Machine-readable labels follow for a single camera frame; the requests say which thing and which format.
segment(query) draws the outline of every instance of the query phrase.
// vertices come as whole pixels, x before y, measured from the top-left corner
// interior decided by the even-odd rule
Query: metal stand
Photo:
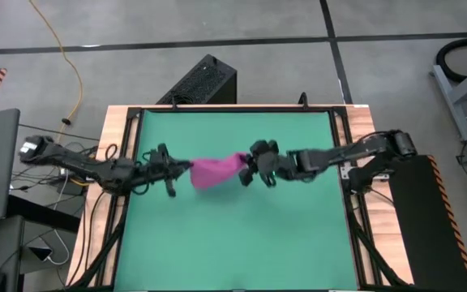
[[[434,65],[434,77],[452,113],[461,140],[467,141],[467,119],[462,106],[467,99],[467,78],[454,88],[439,65]]]
[[[29,200],[21,199],[15,195],[8,195],[6,216],[20,215],[26,221],[33,221],[55,229],[76,233],[79,230],[80,219],[45,206],[34,204]]]

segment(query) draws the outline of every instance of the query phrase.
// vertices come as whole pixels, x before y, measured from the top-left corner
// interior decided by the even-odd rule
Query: yellow extension cord
[[[83,86],[83,83],[82,83],[82,79],[80,78],[79,71],[77,70],[77,67],[75,66],[75,64],[73,64],[73,62],[71,62],[70,59],[66,56],[66,52],[64,51],[64,48],[62,47],[61,40],[58,38],[57,33],[55,32],[54,28],[52,28],[51,24],[49,24],[49,21],[42,14],[42,12],[36,6],[36,4],[33,2],[33,0],[28,0],[28,1],[30,2],[30,5],[32,5],[33,9],[37,12],[37,14],[43,19],[46,26],[48,26],[48,29],[54,35],[55,40],[57,41],[58,48],[61,50],[62,57],[64,58],[64,60],[68,64],[70,64],[71,68],[73,68],[73,71],[75,72],[75,74],[77,75],[77,79],[79,80],[79,100],[77,101],[77,104],[73,107],[73,109],[71,110],[70,114],[68,114],[68,116],[66,117],[68,120],[70,120],[77,113],[77,110],[79,109],[80,104],[82,103],[83,92],[84,92],[84,86]],[[64,133],[65,130],[66,130],[66,124],[63,123],[61,128],[59,129],[59,134],[57,136],[57,143],[60,143],[61,138],[62,138],[62,134]],[[89,186],[89,183],[86,183],[86,182],[79,182],[79,181],[74,180],[73,178],[70,178],[70,180],[74,184],[79,185],[81,187]]]

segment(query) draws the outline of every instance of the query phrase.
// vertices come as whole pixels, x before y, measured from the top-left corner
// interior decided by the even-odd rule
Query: metal bracket
[[[302,92],[302,94],[300,95],[300,98],[298,99],[298,104],[302,105],[302,108],[304,110],[309,109],[309,101],[307,101],[307,94],[305,92]]]
[[[340,166],[341,179],[342,180],[349,179],[349,171],[353,168],[355,168],[355,166]],[[378,181],[378,182],[387,182],[389,179],[390,179],[390,175],[380,174],[380,175],[374,176],[372,180]]]
[[[129,108],[127,109],[127,116],[126,116],[126,119],[132,119],[132,118],[135,118],[136,116],[139,115],[139,113],[144,110],[140,107],[135,107],[135,108]]]

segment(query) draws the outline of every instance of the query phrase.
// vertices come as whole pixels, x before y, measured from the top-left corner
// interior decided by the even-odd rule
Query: black panel
[[[416,287],[467,291],[465,251],[457,245],[432,162],[419,156],[395,169],[389,183]]]
[[[157,104],[236,104],[237,71],[206,55]]]

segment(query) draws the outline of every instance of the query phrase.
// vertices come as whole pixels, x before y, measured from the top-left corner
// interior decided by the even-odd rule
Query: black cable
[[[82,264],[82,257],[84,255],[85,247],[86,247],[86,208],[83,208],[82,210],[82,252],[80,253],[79,263],[77,263],[77,268],[75,269],[73,276],[71,276],[71,279],[69,281],[66,279],[67,286],[71,285],[71,283],[75,279],[75,276],[77,275],[77,272],[79,271],[80,264]]]
[[[349,220],[352,221],[353,226],[355,227],[355,234],[358,236],[363,246],[367,249],[369,256],[376,262],[385,278],[387,278],[387,281],[393,286],[407,286],[408,284],[397,276],[396,272],[394,272],[394,270],[390,268],[387,261],[381,256],[379,251],[372,244],[370,239],[366,236],[365,231],[363,231],[363,228],[358,223],[358,220],[356,219],[354,213],[350,213],[348,217]]]
[[[16,178],[16,179],[12,179],[11,182],[28,182],[28,183],[36,183],[36,184],[39,184],[39,185],[45,185],[45,184],[48,184],[47,182],[43,182],[45,180],[45,178],[38,178],[39,181],[34,181],[32,179],[29,179],[29,178]]]
[[[63,178],[61,175],[50,175],[46,176],[45,174],[19,174],[18,172],[12,172],[17,178],[28,178],[28,179],[53,179],[53,178]]]
[[[465,150],[466,150],[466,147],[467,147],[467,142],[464,142],[464,143],[462,144],[461,154],[460,154],[460,156],[457,158],[457,160],[459,161],[459,164],[461,165],[462,170],[464,170],[464,173],[467,175],[467,169],[466,169],[464,163],[462,163],[462,157],[464,157],[464,152],[465,152]]]
[[[390,205],[395,207],[394,201],[391,200],[389,197],[387,197],[386,195],[384,195],[384,194],[380,193],[379,191],[373,189],[372,187],[371,187],[371,191],[373,191],[375,194],[379,195],[380,197],[384,198],[388,203],[390,203]]]
[[[81,135],[67,134],[67,133],[62,133],[60,131],[54,131],[54,130],[45,129],[45,128],[41,128],[41,127],[29,126],[29,125],[25,125],[25,124],[22,124],[22,123],[20,123],[19,126],[20,127],[30,128],[30,129],[35,129],[35,130],[40,130],[40,131],[47,131],[47,132],[50,132],[50,133],[55,133],[55,134],[60,134],[60,135],[65,135],[65,136],[70,136],[70,137],[75,137],[75,138],[80,138],[80,139],[100,141],[100,139],[97,139],[97,138],[84,137],[84,136],[81,136]]]
[[[114,231],[111,233],[108,240],[104,242],[101,250],[96,255],[91,265],[89,266],[89,269],[86,270],[86,272],[84,272],[84,275],[76,283],[74,283],[70,287],[70,289],[76,288],[76,287],[86,287],[91,283],[91,280],[95,276],[96,272],[107,259],[107,255],[109,254],[109,251],[111,250],[111,248],[113,248],[115,242],[123,234],[124,226],[126,223],[126,213],[127,213],[126,208],[127,206],[124,206],[124,209],[122,210],[122,215],[120,216],[120,219],[118,220],[118,223],[114,228]]]
[[[65,288],[66,288],[66,284],[65,284],[64,281],[62,280],[61,274],[58,272],[58,270],[59,270],[59,268],[56,268],[56,269],[55,269],[55,272],[57,272],[58,281],[61,282],[62,288],[65,289]]]
[[[110,149],[113,149],[113,153],[111,155],[109,155],[109,150]],[[114,155],[117,153],[118,151],[118,145],[116,144],[111,144],[110,146],[108,146],[106,149],[105,149],[105,160],[108,161],[109,159],[113,158]]]
[[[70,198],[67,198],[67,199],[64,199],[64,200],[60,200],[60,201],[56,201],[55,203],[52,203],[52,204],[47,204],[45,205],[45,207],[51,207],[55,204],[59,204],[59,203],[62,203],[62,202],[66,202],[66,201],[69,201],[69,200],[73,200],[74,198],[79,198],[81,197],[80,195],[73,195],[72,197]]]
[[[88,235],[88,249],[86,250],[86,263],[85,263],[85,270],[88,270],[88,262],[89,262],[89,248],[91,246],[91,235],[92,235],[92,227],[93,227],[93,219],[95,217],[95,210],[98,207],[98,202],[100,202],[101,198],[104,196],[105,192],[101,192],[101,194],[96,198],[95,205],[93,205],[93,210],[91,211],[91,216],[89,217],[89,235]]]
[[[50,176],[53,173],[54,170],[55,170],[55,168],[52,168],[52,170],[46,176]],[[38,182],[35,182],[31,186],[17,187],[17,188],[14,188],[12,191],[27,191],[27,190],[29,190],[29,189],[31,189],[33,187],[37,187],[37,186],[41,185],[41,183],[44,182],[44,181],[45,181],[45,179],[41,179]]]
[[[27,167],[26,169],[21,170],[20,172],[18,172],[17,174],[15,174],[12,178],[18,178],[21,174],[24,174],[24,173],[26,173],[27,171],[29,171],[29,170],[31,170],[31,169],[34,169],[34,168],[36,168],[36,167],[37,167],[37,165],[29,166],[29,167]]]
[[[454,49],[462,47],[467,47],[467,38],[450,42],[449,44],[445,45],[435,56],[435,64],[441,66],[444,74],[451,81],[462,82],[467,78],[466,75],[461,75],[450,69],[446,63],[446,55]]]

